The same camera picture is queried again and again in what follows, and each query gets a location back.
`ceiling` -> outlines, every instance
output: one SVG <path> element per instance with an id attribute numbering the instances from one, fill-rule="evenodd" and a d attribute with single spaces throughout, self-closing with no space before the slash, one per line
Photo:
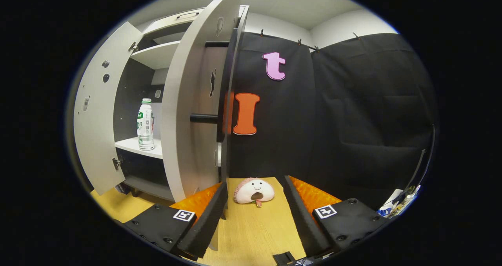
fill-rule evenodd
<path id="1" fill-rule="evenodd" d="M 166 15 L 207 6 L 212 0 L 156 0 L 132 14 L 127 21 L 133 25 Z M 275 17 L 311 30 L 338 14 L 362 9 L 351 0 L 242 0 L 249 11 Z"/>

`cabinet handle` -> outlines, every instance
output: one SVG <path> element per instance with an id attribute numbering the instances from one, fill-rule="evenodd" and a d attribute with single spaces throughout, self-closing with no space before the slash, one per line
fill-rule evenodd
<path id="1" fill-rule="evenodd" d="M 195 14 L 196 16 L 199 14 L 199 12 L 191 12 L 187 14 L 181 14 L 180 16 L 176 17 L 176 19 L 179 19 L 181 16 L 188 15 L 188 14 Z"/>

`pink plush toy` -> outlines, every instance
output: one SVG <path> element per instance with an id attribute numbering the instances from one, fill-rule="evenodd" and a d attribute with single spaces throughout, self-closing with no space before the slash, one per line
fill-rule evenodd
<path id="1" fill-rule="evenodd" d="M 235 189 L 233 200 L 241 204 L 256 200 L 256 205 L 261 207 L 262 201 L 272 200 L 274 195 L 274 188 L 268 182 L 259 178 L 247 178 Z"/>

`door hinge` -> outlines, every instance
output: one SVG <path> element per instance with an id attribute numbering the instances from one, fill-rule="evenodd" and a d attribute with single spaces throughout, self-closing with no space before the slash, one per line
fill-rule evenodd
<path id="1" fill-rule="evenodd" d="M 131 50 L 133 51 L 133 53 L 138 50 L 138 46 L 136 45 L 136 41 L 134 41 L 133 44 L 131 44 L 131 46 L 129 47 L 128 51 L 131 51 Z"/>
<path id="2" fill-rule="evenodd" d="M 120 165 L 120 161 L 118 161 L 117 159 L 111 159 L 111 161 L 113 161 L 113 166 L 115 167 L 115 170 L 118 171 L 118 166 Z"/>

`white wall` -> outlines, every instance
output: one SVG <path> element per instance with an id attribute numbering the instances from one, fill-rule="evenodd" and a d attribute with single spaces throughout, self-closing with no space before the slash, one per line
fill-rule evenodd
<path id="1" fill-rule="evenodd" d="M 281 37 L 294 42 L 298 42 L 301 38 L 302 44 L 314 46 L 314 40 L 308 30 L 274 17 L 249 12 L 244 30 L 259 34 L 262 29 L 265 35 Z"/>
<path id="2" fill-rule="evenodd" d="M 371 11 L 355 10 L 335 16 L 315 26 L 310 33 L 313 44 L 323 48 L 357 36 L 377 33 L 398 33 Z"/>

